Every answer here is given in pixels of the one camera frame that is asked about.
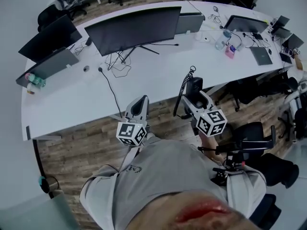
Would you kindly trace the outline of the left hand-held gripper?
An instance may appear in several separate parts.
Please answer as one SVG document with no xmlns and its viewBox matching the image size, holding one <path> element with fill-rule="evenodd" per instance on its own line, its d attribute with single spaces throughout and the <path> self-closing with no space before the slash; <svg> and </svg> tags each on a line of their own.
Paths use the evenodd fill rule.
<svg viewBox="0 0 307 230">
<path fill-rule="evenodd" d="M 127 106 L 125 116 L 118 123 L 116 138 L 123 145 L 140 145 L 147 135 L 148 115 L 149 98 L 147 95 L 133 100 Z"/>
</svg>

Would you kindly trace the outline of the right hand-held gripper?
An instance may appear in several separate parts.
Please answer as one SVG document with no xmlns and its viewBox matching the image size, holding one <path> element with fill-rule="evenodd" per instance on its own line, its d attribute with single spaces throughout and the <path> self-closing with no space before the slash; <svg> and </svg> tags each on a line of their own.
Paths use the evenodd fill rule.
<svg viewBox="0 0 307 230">
<path fill-rule="evenodd" d="M 205 92 L 200 92 L 202 96 L 201 102 L 203 107 L 197 107 L 188 97 L 182 96 L 185 113 L 191 114 L 193 120 L 191 121 L 191 127 L 194 135 L 198 135 L 199 132 L 204 134 L 206 137 L 212 137 L 222 134 L 227 119 L 221 109 L 218 109 L 211 99 Z"/>
</svg>

